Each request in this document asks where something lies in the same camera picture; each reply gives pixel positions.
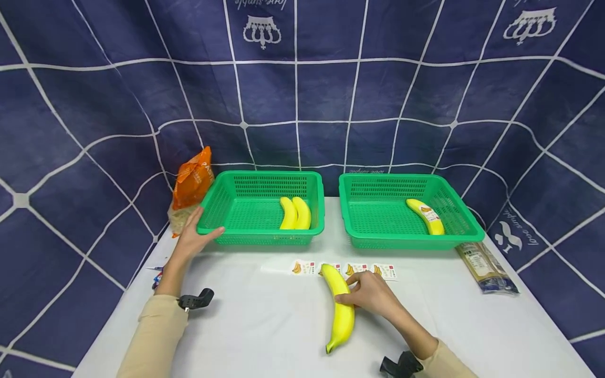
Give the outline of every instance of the human hand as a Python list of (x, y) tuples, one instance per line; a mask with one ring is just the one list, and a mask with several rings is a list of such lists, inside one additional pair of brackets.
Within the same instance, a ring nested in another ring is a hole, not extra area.
[(397, 312), (405, 311), (382, 276), (369, 271), (353, 274), (347, 285), (357, 283), (350, 294), (334, 297), (337, 303), (353, 304), (390, 320)]
[(183, 232), (178, 238), (177, 246), (174, 247), (174, 252), (172, 253), (173, 257), (189, 261), (200, 253), (209, 242), (218, 238), (225, 232), (224, 227), (219, 227), (207, 235), (198, 234), (196, 227), (203, 212), (204, 208), (198, 207), (191, 213), (189, 218), (187, 218)]

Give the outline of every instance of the green plastic basket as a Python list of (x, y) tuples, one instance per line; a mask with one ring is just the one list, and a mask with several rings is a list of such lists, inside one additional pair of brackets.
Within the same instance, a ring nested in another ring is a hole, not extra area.
[[(301, 197), (309, 205), (309, 230), (280, 230), (281, 197)], [(304, 245), (324, 230), (324, 185), (317, 172), (225, 171), (201, 205), (197, 232), (224, 226), (219, 244)]]
[[(344, 174), (339, 179), (342, 217), (357, 248), (452, 249), (479, 242), (485, 232), (464, 202), (437, 175)], [(429, 235), (405, 200), (415, 198), (441, 217), (445, 235)]]

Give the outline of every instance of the banana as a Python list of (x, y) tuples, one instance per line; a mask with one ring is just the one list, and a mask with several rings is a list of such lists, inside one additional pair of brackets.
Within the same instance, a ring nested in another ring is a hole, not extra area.
[(352, 276), (355, 273), (351, 264), (347, 264), (347, 276)]
[(292, 230), (298, 219), (298, 213), (294, 204), (288, 197), (280, 198), (281, 208), (284, 209), (284, 219), (281, 222), (280, 230)]
[(430, 235), (445, 234), (445, 229), (443, 228), (443, 222), (441, 222), (441, 218), (439, 218), (437, 213), (435, 213), (435, 210), (433, 210), (429, 205), (413, 198), (405, 200), (405, 203), (416, 214), (420, 215), (424, 223), (427, 225), (428, 233)]
[[(330, 264), (321, 264), (321, 273), (332, 291), (332, 296), (348, 294), (351, 291), (341, 274)], [(355, 309), (352, 305), (334, 302), (334, 320), (332, 336), (325, 346), (325, 352), (330, 354), (334, 348), (346, 343), (355, 325)]]
[(301, 268), (301, 264), (300, 264), (300, 262), (298, 262), (298, 261), (297, 261), (297, 262), (294, 264), (294, 269), (292, 269), (292, 273), (294, 273), (294, 274), (296, 274), (296, 275), (297, 275), (297, 274), (299, 274), (299, 273), (301, 272), (301, 270), (302, 270), (302, 268)]
[(298, 220), (294, 225), (295, 230), (308, 230), (311, 227), (311, 210), (307, 203), (300, 197), (294, 197), (292, 203), (298, 212)]

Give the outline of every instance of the white table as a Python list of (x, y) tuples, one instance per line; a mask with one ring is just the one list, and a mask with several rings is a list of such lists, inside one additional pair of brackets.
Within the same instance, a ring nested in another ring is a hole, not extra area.
[[(166, 232), (145, 266), (162, 265), (176, 240)], [(325, 230), (307, 247), (212, 245), (191, 265), (184, 293), (210, 287), (192, 311), (174, 359), (174, 377), (381, 377), (384, 356), (407, 349), (383, 319), (358, 311), (349, 342), (325, 355), (333, 304), (321, 277), (293, 276), (294, 259), (394, 264), (390, 287), (409, 311), (480, 377), (593, 377), (489, 238), (484, 243), (522, 292), (483, 295), (454, 250), (356, 250), (337, 198), (325, 199)], [(115, 376), (151, 295), (156, 272), (143, 269), (124, 294), (74, 377)]]

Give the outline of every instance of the beige sleeve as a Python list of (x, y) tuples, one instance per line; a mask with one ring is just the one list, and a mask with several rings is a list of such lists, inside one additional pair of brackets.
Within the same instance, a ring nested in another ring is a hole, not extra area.
[(477, 378), (441, 340), (431, 357), (418, 361), (424, 370), (416, 378)]
[(152, 296), (139, 317), (139, 326), (117, 377), (169, 377), (174, 351), (187, 326), (187, 317), (175, 296)]

